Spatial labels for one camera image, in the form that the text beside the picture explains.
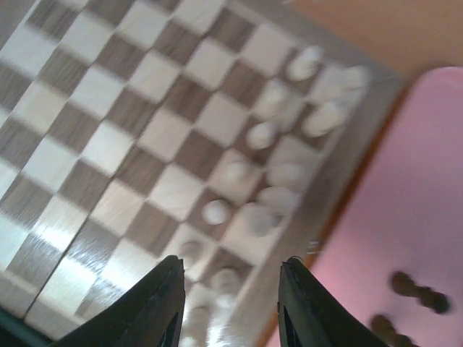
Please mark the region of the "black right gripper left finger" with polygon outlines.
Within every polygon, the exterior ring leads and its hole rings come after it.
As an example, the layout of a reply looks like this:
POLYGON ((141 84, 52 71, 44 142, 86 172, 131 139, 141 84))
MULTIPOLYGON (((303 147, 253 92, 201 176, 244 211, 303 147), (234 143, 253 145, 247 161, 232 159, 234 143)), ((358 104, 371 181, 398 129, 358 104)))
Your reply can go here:
POLYGON ((53 346, 178 346, 185 305, 184 265, 169 255, 110 307, 53 346))

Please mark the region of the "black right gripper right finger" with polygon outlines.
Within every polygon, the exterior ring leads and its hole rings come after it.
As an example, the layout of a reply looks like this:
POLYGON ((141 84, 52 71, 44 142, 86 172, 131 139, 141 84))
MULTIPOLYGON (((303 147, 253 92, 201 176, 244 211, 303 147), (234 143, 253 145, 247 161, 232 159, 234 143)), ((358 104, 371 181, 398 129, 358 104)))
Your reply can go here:
POLYGON ((298 257, 290 257, 281 265, 278 323, 282 346, 385 346, 326 290, 298 257))

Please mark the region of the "light wooden chess piece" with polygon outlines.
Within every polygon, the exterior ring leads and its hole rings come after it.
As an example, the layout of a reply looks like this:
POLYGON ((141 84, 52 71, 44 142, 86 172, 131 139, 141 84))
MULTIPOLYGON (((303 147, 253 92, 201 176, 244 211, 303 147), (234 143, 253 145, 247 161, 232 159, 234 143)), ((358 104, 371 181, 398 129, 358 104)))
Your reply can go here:
POLYGON ((267 187, 258 193, 257 200, 274 214, 288 215, 297 208, 300 196, 286 187, 267 187))
POLYGON ((235 292, 239 287, 239 276, 235 269, 224 267, 211 278, 211 288, 216 292, 235 292))
POLYGON ((279 218, 266 206, 253 205, 249 209, 247 223, 250 232, 256 237, 264 237, 278 225, 279 218))
POLYGON ((271 186, 304 189, 307 185, 306 170, 299 163, 282 163, 268 170, 267 182, 271 186))
POLYGON ((336 102, 317 107, 302 122, 302 132, 308 137, 320 137, 339 127, 347 119, 348 112, 336 102))

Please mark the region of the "light wooden pawn piece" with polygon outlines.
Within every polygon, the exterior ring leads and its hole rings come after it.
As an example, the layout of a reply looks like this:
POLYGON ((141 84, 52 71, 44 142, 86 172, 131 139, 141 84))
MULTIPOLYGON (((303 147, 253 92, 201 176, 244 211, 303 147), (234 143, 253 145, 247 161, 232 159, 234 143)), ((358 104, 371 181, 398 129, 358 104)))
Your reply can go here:
POLYGON ((213 200, 205 204, 202 210, 203 220, 208 225, 225 223, 230 214, 230 207, 224 200, 213 200))
POLYGON ((270 147, 276 140, 279 129, 273 122, 262 122, 253 126, 246 135, 246 143, 253 150, 270 147))
POLYGON ((266 118, 276 116, 284 107, 289 97, 289 88, 279 82, 270 81, 260 97, 258 113, 266 118))
POLYGON ((227 164, 224 169, 224 180, 230 184, 239 184, 247 180, 252 166, 245 160, 236 160, 227 164))
POLYGON ((286 77, 295 82, 309 79, 314 75, 323 55, 324 50, 320 46, 308 46, 289 62, 286 77))

